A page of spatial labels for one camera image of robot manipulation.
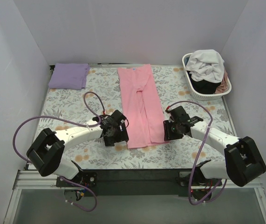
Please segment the pink t shirt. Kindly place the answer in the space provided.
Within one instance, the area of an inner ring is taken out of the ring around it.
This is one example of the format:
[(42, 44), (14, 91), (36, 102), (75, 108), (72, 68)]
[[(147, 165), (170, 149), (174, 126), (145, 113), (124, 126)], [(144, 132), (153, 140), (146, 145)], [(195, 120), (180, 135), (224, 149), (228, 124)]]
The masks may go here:
[(128, 149), (164, 144), (164, 113), (151, 65), (118, 68), (123, 114), (127, 127)]

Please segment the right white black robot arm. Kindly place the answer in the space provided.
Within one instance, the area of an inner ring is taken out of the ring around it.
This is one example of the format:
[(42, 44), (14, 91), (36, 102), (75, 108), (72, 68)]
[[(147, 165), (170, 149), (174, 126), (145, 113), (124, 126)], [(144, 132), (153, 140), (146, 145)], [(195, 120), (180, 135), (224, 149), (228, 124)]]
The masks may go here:
[(196, 165), (194, 171), (196, 182), (227, 179), (243, 187), (266, 172), (266, 164), (252, 138), (248, 136), (239, 138), (209, 128), (202, 118), (190, 117), (182, 106), (172, 110), (167, 109), (166, 113), (170, 117), (163, 122), (165, 141), (178, 140), (188, 135), (216, 149), (225, 158), (224, 161), (207, 159)]

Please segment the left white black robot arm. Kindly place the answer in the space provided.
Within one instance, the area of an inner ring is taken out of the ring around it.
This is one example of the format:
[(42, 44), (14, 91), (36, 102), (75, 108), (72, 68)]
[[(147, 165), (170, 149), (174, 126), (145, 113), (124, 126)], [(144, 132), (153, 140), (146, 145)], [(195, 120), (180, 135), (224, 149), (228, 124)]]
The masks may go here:
[(63, 153), (86, 141), (100, 138), (107, 147), (127, 142), (127, 123), (127, 118), (115, 110), (111, 115), (94, 117), (84, 127), (74, 126), (59, 131), (43, 129), (28, 149), (27, 157), (43, 177), (55, 174), (70, 180), (72, 185), (94, 186), (97, 174), (83, 171), (76, 162), (63, 159)]

